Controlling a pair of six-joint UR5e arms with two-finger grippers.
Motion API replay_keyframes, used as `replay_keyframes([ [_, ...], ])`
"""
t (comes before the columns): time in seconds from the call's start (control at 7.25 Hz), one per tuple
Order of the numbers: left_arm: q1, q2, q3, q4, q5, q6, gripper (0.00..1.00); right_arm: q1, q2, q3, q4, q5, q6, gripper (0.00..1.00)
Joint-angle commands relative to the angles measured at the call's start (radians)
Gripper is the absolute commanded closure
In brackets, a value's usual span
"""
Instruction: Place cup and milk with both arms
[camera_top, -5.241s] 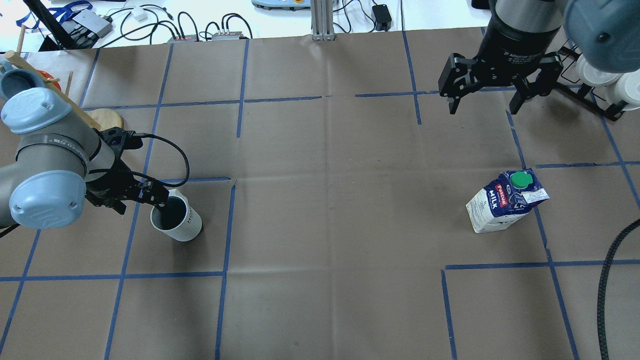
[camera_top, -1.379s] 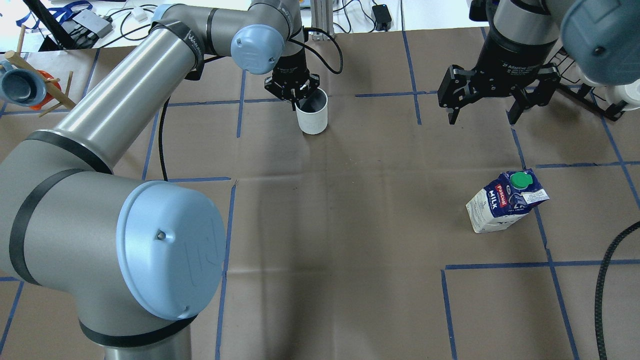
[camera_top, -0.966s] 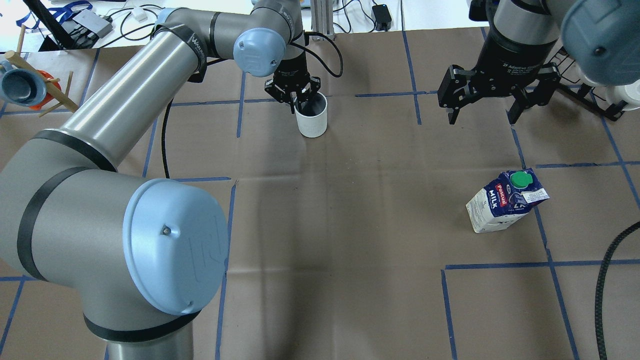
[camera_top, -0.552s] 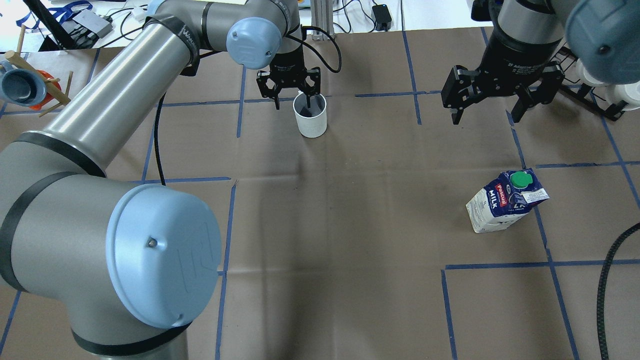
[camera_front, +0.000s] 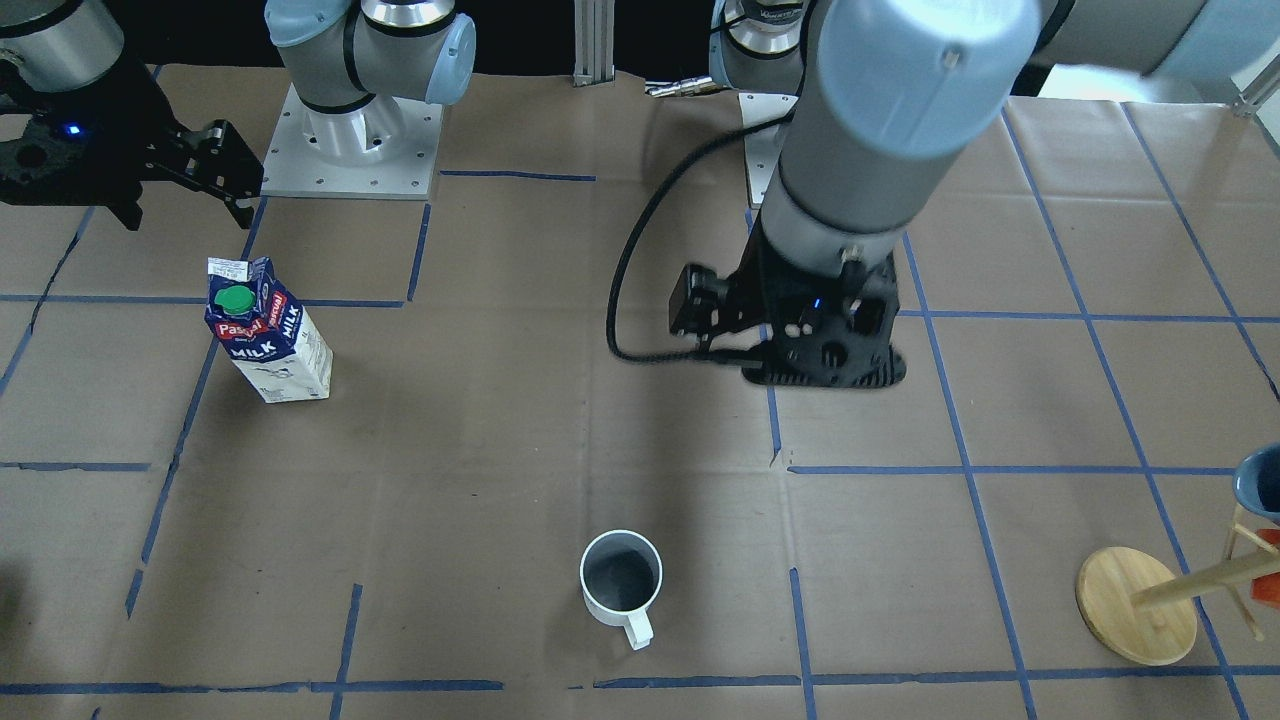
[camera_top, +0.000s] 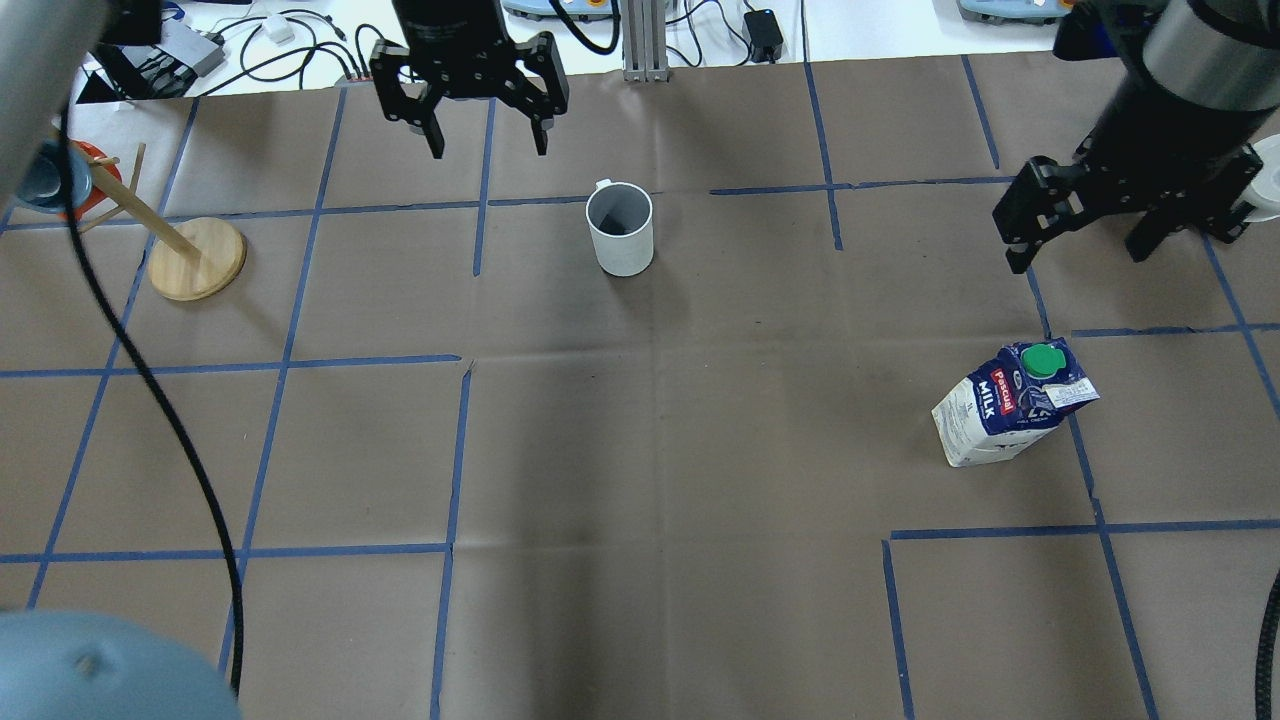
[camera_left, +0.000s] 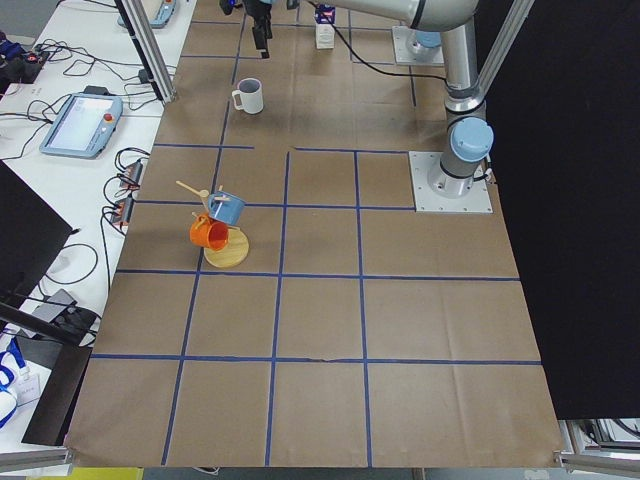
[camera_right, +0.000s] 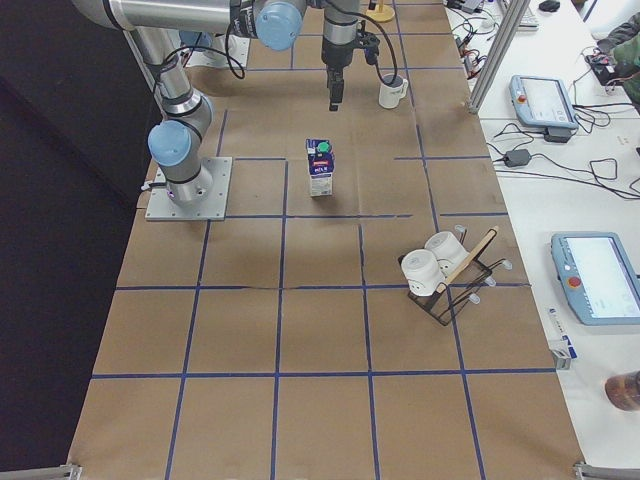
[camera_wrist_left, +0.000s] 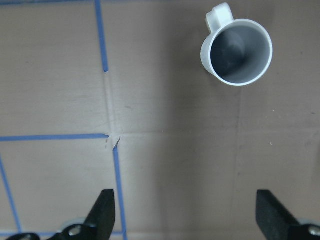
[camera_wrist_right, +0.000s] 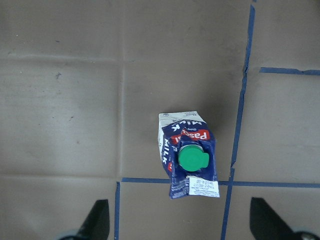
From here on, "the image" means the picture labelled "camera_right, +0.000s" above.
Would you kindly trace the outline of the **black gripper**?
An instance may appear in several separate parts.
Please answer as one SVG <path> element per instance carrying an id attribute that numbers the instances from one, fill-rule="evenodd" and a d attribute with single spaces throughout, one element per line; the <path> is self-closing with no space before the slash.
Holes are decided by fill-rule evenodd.
<path id="1" fill-rule="evenodd" d="M 329 110 L 337 111 L 343 101 L 345 67 L 352 62 L 353 51 L 367 51 L 367 62 L 379 47 L 378 37 L 357 24 L 324 24 L 321 59 L 328 69 Z"/>

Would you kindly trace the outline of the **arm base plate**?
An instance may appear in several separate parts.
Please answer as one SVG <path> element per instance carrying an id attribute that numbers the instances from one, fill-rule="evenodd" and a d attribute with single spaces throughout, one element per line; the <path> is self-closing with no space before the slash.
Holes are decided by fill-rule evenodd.
<path id="1" fill-rule="evenodd" d="M 197 177 L 184 184 L 168 182 L 157 168 L 145 218 L 148 221 L 224 221 L 232 176 L 231 157 L 205 157 Z"/>
<path id="2" fill-rule="evenodd" d="M 245 67 L 248 60 L 249 46 L 250 40 L 247 38 L 239 38 L 234 35 L 230 35 L 230 39 L 233 41 L 232 46 L 229 48 L 227 55 L 230 56 L 230 62 L 235 69 L 240 69 L 241 67 Z M 216 68 L 214 66 L 209 65 L 189 65 L 188 67 L 210 67 Z M 229 63 L 227 61 L 227 65 L 224 68 L 216 68 L 216 69 L 227 69 L 229 67 Z"/>

